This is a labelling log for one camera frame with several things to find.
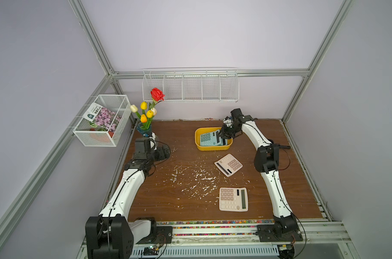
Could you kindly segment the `teal calculator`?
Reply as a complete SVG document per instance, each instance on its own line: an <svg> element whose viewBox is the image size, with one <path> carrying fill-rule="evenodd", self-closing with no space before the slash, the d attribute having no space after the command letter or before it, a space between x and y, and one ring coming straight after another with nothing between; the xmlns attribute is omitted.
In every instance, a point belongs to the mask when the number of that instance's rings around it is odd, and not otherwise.
<svg viewBox="0 0 392 259"><path fill-rule="evenodd" d="M200 135L200 146L218 146L216 140L216 131L203 133Z"/></svg>
<svg viewBox="0 0 392 259"><path fill-rule="evenodd" d="M228 139L221 138L219 144L220 144L220 146L227 146L228 145Z"/></svg>

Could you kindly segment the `pink calculator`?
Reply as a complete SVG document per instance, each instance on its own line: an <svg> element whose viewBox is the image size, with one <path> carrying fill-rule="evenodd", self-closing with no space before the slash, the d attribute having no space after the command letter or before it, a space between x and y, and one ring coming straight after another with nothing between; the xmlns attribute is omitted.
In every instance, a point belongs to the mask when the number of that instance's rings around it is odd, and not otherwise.
<svg viewBox="0 0 392 259"><path fill-rule="evenodd" d="M214 165L228 178L233 176L243 167L242 163L231 154L225 155L223 158L216 161Z"/></svg>
<svg viewBox="0 0 392 259"><path fill-rule="evenodd" d="M219 209L226 212L247 212L248 193L246 188L220 188Z"/></svg>

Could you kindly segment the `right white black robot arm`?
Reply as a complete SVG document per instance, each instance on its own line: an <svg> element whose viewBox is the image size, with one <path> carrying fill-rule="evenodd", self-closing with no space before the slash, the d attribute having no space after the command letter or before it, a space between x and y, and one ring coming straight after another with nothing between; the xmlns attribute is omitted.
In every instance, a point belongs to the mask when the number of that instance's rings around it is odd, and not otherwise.
<svg viewBox="0 0 392 259"><path fill-rule="evenodd" d="M281 238L300 233L297 217L289 207L280 181L280 146L262 134L251 116L244 115L240 109L234 109L230 116L223 120L219 136L234 139L242 134L249 138L256 149L254 167L264 179L271 199L274 235Z"/></svg>

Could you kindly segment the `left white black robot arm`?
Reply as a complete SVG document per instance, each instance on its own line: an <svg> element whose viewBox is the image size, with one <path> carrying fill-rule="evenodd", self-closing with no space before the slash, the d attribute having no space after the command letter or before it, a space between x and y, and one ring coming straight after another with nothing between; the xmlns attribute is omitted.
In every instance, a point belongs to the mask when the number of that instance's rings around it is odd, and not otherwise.
<svg viewBox="0 0 392 259"><path fill-rule="evenodd" d="M154 218L128 221L131 206L151 169L159 161L170 157L169 145L153 137L138 138L135 151L124 167L122 179L115 193L98 216L91 216L85 225L87 257L89 259L128 259L133 246L143 243L167 243L157 230Z"/></svg>

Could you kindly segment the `yellow plastic storage box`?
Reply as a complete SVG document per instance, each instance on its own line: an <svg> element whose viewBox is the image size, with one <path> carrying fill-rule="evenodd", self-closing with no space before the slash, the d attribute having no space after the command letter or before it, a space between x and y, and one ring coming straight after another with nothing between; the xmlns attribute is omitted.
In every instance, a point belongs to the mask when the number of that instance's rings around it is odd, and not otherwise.
<svg viewBox="0 0 392 259"><path fill-rule="evenodd" d="M233 139L224 139L219 136L220 127L202 127L195 131L194 139L200 151L228 150Z"/></svg>

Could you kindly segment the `glass vase with flowers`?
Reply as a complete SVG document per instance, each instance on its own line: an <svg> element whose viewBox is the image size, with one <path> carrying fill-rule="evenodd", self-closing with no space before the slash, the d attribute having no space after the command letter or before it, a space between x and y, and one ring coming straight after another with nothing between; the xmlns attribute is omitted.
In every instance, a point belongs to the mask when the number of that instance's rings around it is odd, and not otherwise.
<svg viewBox="0 0 392 259"><path fill-rule="evenodd" d="M156 105L164 101L165 94L155 87L150 91L150 96L152 101L144 101L140 104L141 113L136 105L130 105L131 113L135 114L139 120L137 130L143 137L149 137L152 133L151 123L157 115Z"/></svg>

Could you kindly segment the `purple flower pot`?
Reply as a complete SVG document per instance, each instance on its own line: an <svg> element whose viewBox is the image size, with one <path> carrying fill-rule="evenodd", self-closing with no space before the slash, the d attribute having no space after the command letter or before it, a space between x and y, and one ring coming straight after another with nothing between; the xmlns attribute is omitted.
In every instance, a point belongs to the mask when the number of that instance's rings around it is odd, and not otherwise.
<svg viewBox="0 0 392 259"><path fill-rule="evenodd" d="M94 122L88 124L91 131L107 132L110 137L113 137L121 118L116 112L103 107Z"/></svg>

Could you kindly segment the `black plastic scoop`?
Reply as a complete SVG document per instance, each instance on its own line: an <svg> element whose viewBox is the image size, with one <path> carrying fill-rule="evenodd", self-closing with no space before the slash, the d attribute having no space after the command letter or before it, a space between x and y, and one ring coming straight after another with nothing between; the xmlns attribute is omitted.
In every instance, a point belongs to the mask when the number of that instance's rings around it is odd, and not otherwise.
<svg viewBox="0 0 392 259"><path fill-rule="evenodd" d="M289 146L289 145L281 145L281 144L278 144L278 146L279 146L280 149L286 149L286 150L291 149L291 146Z"/></svg>

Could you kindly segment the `white paper label card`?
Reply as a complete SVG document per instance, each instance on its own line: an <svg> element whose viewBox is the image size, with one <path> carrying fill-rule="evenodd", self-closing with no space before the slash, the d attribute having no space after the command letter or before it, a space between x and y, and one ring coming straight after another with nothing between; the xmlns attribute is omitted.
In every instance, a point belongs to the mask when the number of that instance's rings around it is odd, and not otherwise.
<svg viewBox="0 0 392 259"><path fill-rule="evenodd" d="M102 110L103 106L97 103L92 103L87 108L87 110L82 115L83 119L87 120L88 122L94 122L97 115Z"/></svg>

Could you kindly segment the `small circuit board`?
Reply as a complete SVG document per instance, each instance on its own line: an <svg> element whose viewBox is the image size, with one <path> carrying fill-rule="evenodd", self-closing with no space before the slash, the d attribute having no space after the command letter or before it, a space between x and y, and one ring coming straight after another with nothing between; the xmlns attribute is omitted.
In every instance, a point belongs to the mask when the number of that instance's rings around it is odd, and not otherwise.
<svg viewBox="0 0 392 259"><path fill-rule="evenodd" d="M158 256L159 248L158 247L145 247L142 251L142 256Z"/></svg>

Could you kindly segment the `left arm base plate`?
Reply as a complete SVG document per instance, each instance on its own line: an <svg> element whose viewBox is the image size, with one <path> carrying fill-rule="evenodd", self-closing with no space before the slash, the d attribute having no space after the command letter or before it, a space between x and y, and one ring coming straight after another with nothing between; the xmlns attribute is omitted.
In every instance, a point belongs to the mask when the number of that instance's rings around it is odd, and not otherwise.
<svg viewBox="0 0 392 259"><path fill-rule="evenodd" d="M173 238L173 227L161 226L153 229L149 236L139 240L140 245L170 244Z"/></svg>

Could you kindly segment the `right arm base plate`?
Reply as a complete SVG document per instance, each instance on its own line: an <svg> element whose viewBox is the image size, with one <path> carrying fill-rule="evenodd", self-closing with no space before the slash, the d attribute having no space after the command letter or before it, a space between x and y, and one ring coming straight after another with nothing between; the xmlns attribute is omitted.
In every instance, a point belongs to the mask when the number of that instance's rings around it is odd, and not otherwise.
<svg viewBox="0 0 392 259"><path fill-rule="evenodd" d="M259 237L260 242L286 242L294 243L303 241L301 231L298 226L283 226L278 222L270 224L261 224L257 226L255 235Z"/></svg>

